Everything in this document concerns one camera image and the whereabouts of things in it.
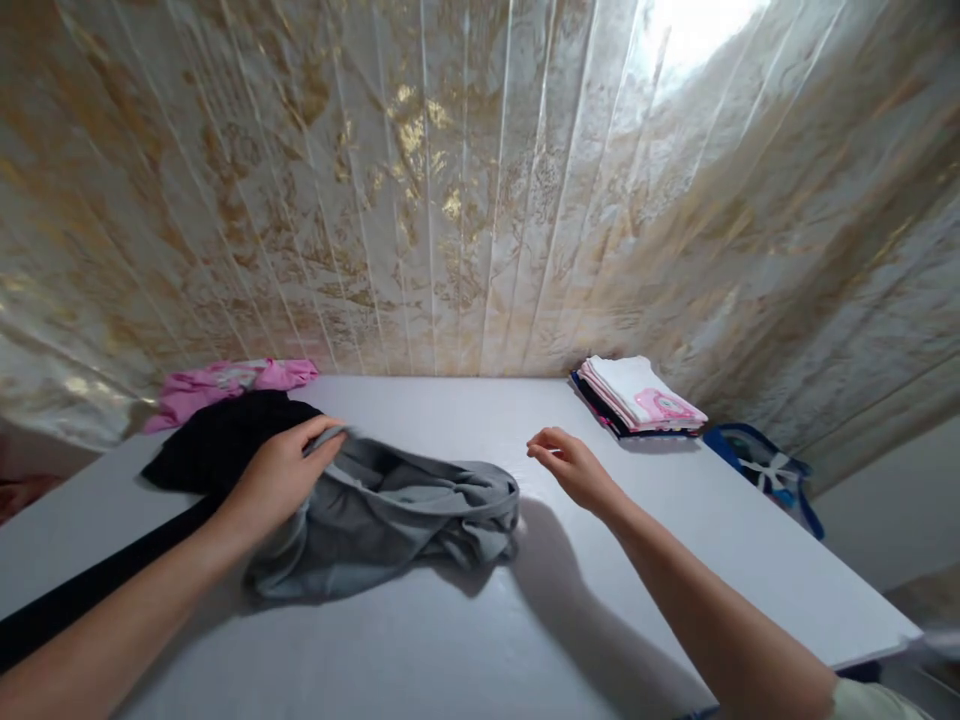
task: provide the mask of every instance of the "finger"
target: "finger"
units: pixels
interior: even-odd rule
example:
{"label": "finger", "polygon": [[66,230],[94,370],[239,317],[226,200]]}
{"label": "finger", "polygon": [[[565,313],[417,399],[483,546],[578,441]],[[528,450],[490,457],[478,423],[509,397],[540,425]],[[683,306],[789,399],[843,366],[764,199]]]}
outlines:
{"label": "finger", "polygon": [[547,470],[552,472],[554,475],[563,470],[564,462],[557,456],[555,456],[549,450],[546,450],[539,445],[534,445],[530,448],[530,452],[533,454],[534,459],[543,465]]}
{"label": "finger", "polygon": [[325,441],[323,445],[307,455],[307,457],[304,458],[304,462],[315,467],[318,473],[321,472],[323,468],[333,462],[333,459],[337,456],[337,453],[340,452],[340,448],[343,447],[343,443],[346,442],[346,440],[346,433],[340,433],[330,438]]}
{"label": "finger", "polygon": [[544,428],[530,442],[542,447],[566,450],[570,447],[573,436],[557,427]]}
{"label": "finger", "polygon": [[287,432],[300,442],[300,447],[303,447],[315,437],[322,435],[325,430],[344,424],[343,420],[339,418],[333,418],[329,415],[317,415],[315,418],[310,418],[306,422],[295,425],[287,430]]}

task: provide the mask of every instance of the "pink print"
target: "pink print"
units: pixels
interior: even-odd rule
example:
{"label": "pink print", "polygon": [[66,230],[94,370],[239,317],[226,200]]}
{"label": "pink print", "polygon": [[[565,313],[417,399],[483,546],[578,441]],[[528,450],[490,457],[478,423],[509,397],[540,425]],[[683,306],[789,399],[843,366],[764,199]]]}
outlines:
{"label": "pink print", "polygon": [[633,396],[637,405],[647,411],[654,422],[660,420],[694,420],[697,411],[675,395],[665,395],[655,388],[647,388]]}

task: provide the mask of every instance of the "gray clothing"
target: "gray clothing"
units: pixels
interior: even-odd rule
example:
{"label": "gray clothing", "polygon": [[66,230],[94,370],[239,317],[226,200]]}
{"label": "gray clothing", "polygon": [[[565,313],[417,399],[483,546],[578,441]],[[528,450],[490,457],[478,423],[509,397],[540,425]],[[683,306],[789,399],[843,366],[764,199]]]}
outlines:
{"label": "gray clothing", "polygon": [[313,493],[253,557],[246,585],[270,600],[332,600],[397,576],[420,558],[465,569],[514,553],[520,489],[483,462],[444,462],[348,434]]}

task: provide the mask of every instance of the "clothing pile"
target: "clothing pile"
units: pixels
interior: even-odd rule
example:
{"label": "clothing pile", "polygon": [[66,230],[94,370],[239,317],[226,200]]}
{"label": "clothing pile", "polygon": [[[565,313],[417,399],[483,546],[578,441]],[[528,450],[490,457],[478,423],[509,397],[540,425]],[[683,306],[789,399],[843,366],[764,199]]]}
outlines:
{"label": "clothing pile", "polygon": [[160,391],[159,412],[143,432],[180,427],[208,405],[249,390],[293,390],[320,376],[309,360],[248,360],[216,362],[205,368],[167,376]]}
{"label": "clothing pile", "polygon": [[[197,411],[141,475],[159,488],[225,497],[257,448],[321,412],[278,390],[254,390]],[[349,597],[426,558],[464,570],[510,559],[520,488],[485,462],[415,455],[335,427],[347,439],[313,493],[257,552],[245,584],[254,600]]]}
{"label": "clothing pile", "polygon": [[638,355],[587,358],[570,374],[600,421],[619,438],[696,437],[707,416],[674,394]]}

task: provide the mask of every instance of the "sleeve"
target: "sleeve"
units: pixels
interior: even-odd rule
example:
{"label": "sleeve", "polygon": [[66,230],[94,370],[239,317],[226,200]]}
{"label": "sleeve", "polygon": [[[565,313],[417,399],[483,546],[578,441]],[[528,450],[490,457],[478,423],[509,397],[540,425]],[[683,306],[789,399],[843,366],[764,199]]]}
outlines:
{"label": "sleeve", "polygon": [[833,691],[830,720],[933,720],[925,712],[882,685],[841,680]]}

